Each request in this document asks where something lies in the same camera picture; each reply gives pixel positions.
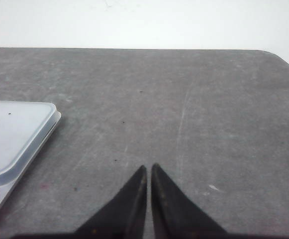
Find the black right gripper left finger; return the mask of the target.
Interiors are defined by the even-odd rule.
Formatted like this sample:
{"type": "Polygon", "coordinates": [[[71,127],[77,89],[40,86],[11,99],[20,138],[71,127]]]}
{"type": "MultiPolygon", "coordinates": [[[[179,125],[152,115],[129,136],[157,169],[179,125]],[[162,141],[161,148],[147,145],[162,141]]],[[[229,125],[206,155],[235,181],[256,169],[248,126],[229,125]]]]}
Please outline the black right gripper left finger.
{"type": "Polygon", "coordinates": [[[142,165],[76,233],[84,236],[142,236],[146,208],[147,169],[142,165]]]}

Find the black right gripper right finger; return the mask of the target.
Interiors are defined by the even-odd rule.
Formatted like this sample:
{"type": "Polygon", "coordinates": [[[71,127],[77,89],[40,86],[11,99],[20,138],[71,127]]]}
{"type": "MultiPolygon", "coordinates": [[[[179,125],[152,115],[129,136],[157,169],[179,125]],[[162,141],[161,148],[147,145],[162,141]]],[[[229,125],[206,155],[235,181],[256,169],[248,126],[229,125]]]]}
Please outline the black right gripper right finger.
{"type": "Polygon", "coordinates": [[[181,191],[158,163],[151,170],[151,207],[157,236],[228,234],[181,191]]]}

